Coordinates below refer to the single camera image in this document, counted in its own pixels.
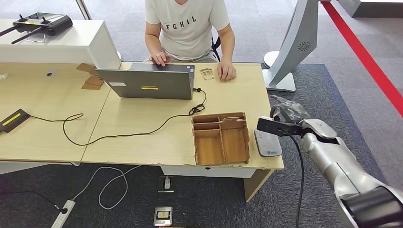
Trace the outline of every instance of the red line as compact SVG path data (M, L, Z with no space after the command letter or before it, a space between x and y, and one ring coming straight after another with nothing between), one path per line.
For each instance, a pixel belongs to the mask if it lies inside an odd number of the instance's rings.
M333 20L336 27L339 29L344 39L350 45L351 49L355 52L357 57L360 59L366 70L369 72L369 74L372 76L374 81L378 84L380 89L384 92L384 94L393 104L396 110L403 117L403 97L400 92L396 89L396 87L394 87L392 82L378 66L372 56L368 53L368 51L365 49L357 36L354 35L354 33L341 18L333 5L329 1L323 1L322 5L325 7L330 18Z

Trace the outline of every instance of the laptop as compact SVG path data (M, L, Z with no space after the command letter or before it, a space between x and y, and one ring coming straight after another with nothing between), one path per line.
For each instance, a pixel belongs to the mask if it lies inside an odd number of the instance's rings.
M133 63L129 70L96 72L119 97L180 100L193 97L194 65Z

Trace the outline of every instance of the man's arm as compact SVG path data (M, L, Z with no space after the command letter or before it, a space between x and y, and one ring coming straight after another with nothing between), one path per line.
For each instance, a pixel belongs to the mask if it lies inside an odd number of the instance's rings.
M218 31L218 36L221 40L222 58L221 61L232 63L232 54L235 48L235 35L231 25L228 24L225 28Z
M220 80L227 81L237 76L237 72L232 65L232 54L234 53L235 48L235 35L230 24L217 32L221 40L222 50L222 58L217 71Z
M165 63L168 63L170 58L162 50L160 33L161 23L155 25L148 22L145 23L145 44L150 52L150 60L156 64L165 66Z

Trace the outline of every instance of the person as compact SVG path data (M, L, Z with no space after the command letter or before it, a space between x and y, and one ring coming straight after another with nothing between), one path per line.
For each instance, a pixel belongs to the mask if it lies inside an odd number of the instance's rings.
M214 26L222 49L219 78L227 81L236 77L232 65L235 36L224 0L145 0L145 20L149 61L162 66L169 62L218 62L211 48Z

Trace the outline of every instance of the round fan grille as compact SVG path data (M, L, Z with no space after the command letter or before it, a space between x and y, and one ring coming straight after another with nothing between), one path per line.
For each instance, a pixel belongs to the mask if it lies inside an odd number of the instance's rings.
M304 42L302 42L302 43L300 43L300 44L298 45L298 50L300 50L300 51L306 51L306 50L308 50L310 47L311 47L311 43L304 41Z

